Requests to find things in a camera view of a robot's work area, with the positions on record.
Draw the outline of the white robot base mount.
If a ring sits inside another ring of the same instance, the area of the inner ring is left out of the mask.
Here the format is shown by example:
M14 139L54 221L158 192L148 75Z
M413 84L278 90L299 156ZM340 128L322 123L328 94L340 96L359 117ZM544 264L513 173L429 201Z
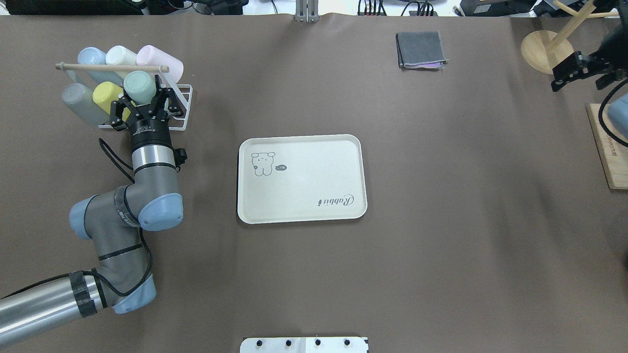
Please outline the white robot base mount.
M252 337L240 353L368 353L368 338L359 336Z

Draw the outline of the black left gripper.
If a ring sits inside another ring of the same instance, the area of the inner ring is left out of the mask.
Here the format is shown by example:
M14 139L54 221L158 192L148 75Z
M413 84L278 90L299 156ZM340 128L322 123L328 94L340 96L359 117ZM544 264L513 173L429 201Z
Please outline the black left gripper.
M158 75L155 75L155 86L155 119L138 119L138 110L128 96L122 96L110 105L110 126L116 131L129 130L132 151L148 145L173 149L170 118L184 116L184 110L173 88L162 87Z

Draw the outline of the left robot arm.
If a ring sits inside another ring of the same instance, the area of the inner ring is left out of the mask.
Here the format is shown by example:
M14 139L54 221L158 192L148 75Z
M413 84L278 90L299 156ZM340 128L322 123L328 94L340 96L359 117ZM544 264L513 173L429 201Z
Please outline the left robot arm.
M118 314L152 302L156 288L153 255L144 231L174 228L183 220L177 174L187 154L171 144L169 120L181 116L174 89L151 80L156 93L140 104L127 89L111 103L110 125L127 130L132 183L76 203L69 223L78 237L93 242L99 265L51 277L1 300L1 347L110 307Z

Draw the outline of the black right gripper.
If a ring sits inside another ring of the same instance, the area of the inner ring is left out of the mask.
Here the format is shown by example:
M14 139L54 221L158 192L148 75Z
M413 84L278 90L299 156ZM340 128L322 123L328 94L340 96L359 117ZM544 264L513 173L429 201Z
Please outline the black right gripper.
M575 51L558 63L553 69L554 80L551 82L553 92L558 92L567 83L576 79L590 78L599 75L595 81L598 90L605 89L613 82L627 76L628 60L628 29L621 23L612 33L606 36L600 47L591 54Z

